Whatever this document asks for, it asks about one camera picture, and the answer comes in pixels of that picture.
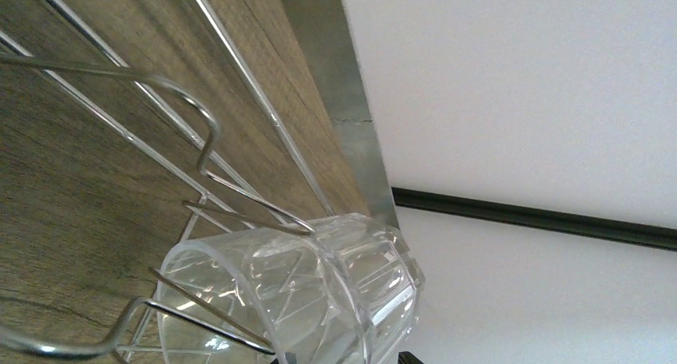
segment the wire rack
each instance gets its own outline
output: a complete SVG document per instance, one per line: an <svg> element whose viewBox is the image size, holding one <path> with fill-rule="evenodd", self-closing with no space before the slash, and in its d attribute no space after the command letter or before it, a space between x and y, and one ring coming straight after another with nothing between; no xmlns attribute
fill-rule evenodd
<svg viewBox="0 0 677 364"><path fill-rule="evenodd" d="M313 233L314 230L310 224L262 198L261 195L224 160L224 158L214 151L214 145L219 140L222 131L221 126L212 112L201 103L200 100L165 77L147 74L130 68L129 64L62 0L41 1L49 7L53 14L56 14L68 22L68 24L87 42L103 54L110 61L111 65L89 65L68 61L55 61L52 59L41 59L35 57L22 44L18 43L2 30L0 30L0 44L2 44L4 49L0 53L0 63L3 65L33 69L49 83L56 85L64 94L76 101L80 106L84 107L98 120L113 129L120 137L126 139L134 147L141 150L145 155L152 158L159 165L166 168L174 176L181 179L197 192L197 200L186 199L183 201L183 205L191 210L191 215L188 217L184 228L178 237L177 243L191 237L196 221L200 217L216 225L225 232L231 231L217 219L211 217L208 212L218 213L222 216L237 220L247 228L274 228L293 235L298 235L299 237L304 237ZM279 139L282 141L285 149L288 151L299 171L303 174L313 193L317 196L320 204L324 207L327 214L334 215L334 211L329 205L313 172L303 159L301 152L296 147L289 132L280 120L278 113L268 100L261 85L247 66L247 62L243 59L242 54L228 35L228 32L217 17L213 8L207 0L192 0L192 2L198 8L201 19L204 20L204 23L212 31L213 37L221 46L223 46L232 59L232 62L236 65L236 69L251 92L251 95L255 98L258 106L263 110L266 118L273 125ZM104 108L94 103L94 101L87 97L82 91L71 85L66 78L69 74L74 73L132 82L136 88L143 93L143 96L152 102L152 104L169 119L169 122L200 151L200 155L195 164L195 169L201 176L206 176L220 186L232 190L238 195L264 206L278 223L275 224L266 220L258 220L247 215L236 213L215 193L209 191L205 186L191 178L189 174L178 168L161 153L145 143L141 138L109 115ZM200 115L200 119L209 129L206 140L203 139L198 132L160 96L156 91L157 89L167 90L176 95ZM220 171L214 172L209 170L207 168L209 161L213 162ZM227 176L232 181L224 178L223 175ZM118 362L129 364L132 362L135 352L161 351L158 346L139 346L140 340L144 336L151 321L152 311L155 310L162 314L179 318L185 322L190 322L191 324L209 330L211 333L217 334L222 338L226 338L262 354L275 354L274 350L271 348L271 343L265 339L265 337L259 336L245 326L240 325L228 315L193 295L190 291L186 291L179 284L165 278L160 272L152 268L149 268L149 270L159 282L179 291L182 295L186 296L186 298L195 302L199 307L203 307L206 311L214 314L225 323L228 323L237 332L234 333L219 326L214 326L183 311L177 310L176 308L169 307L153 299L155 294L151 294L149 297L138 297L131 300L121 312L108 334L100 342L94 344L51 342L0 325L0 345L10 350L44 358L87 360L111 354ZM124 332L132 322L135 312L140 308L144 308L145 310L136 327L133 329L132 337L129 342L123 343Z"/></svg>

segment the white wall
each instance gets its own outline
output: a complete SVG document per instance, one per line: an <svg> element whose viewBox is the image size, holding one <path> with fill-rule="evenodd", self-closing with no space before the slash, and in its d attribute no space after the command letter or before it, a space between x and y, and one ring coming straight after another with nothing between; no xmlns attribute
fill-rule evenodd
<svg viewBox="0 0 677 364"><path fill-rule="evenodd" d="M677 254L398 209L426 364L677 363Z"/></svg>
<svg viewBox="0 0 677 364"><path fill-rule="evenodd" d="M344 0L394 186L677 228L677 0Z"/></svg>

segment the black rail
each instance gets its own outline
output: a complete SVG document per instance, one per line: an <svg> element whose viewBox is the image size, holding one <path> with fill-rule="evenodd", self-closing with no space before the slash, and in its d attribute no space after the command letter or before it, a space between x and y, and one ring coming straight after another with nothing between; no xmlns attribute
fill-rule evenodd
<svg viewBox="0 0 677 364"><path fill-rule="evenodd" d="M393 188L395 205L677 251L677 230Z"/></svg>

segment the wooden panel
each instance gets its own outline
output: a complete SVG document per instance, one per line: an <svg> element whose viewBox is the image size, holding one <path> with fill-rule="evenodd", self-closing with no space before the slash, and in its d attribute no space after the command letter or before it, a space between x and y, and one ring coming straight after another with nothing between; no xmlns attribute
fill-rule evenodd
<svg viewBox="0 0 677 364"><path fill-rule="evenodd" d="M188 0L65 1L132 66L206 103L224 125L219 153L263 196L306 219L326 215ZM366 213L280 1L211 1L335 211ZM106 64L38 0L0 0L0 11L2 29L31 52ZM235 210L271 218L193 173L198 152L131 84L67 79ZM36 73L2 66L0 84L2 322L58 340L97 340L131 297L152 291L145 268L159 267L188 218L180 201L197 194ZM206 136L188 107L162 95ZM196 235L217 232L198 222ZM42 362L6 352L0 361Z"/></svg>

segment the transparent glass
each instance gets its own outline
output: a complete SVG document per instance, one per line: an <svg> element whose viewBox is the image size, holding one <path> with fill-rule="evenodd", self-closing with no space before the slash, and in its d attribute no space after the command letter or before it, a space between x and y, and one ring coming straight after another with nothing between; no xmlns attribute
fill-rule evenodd
<svg viewBox="0 0 677 364"><path fill-rule="evenodd" d="M359 215L312 221L314 237L258 228L177 244L161 271L272 342L280 364L385 363L416 322L425 282L395 228ZM157 298L234 330L162 284ZM275 357L158 315L171 364Z"/></svg>

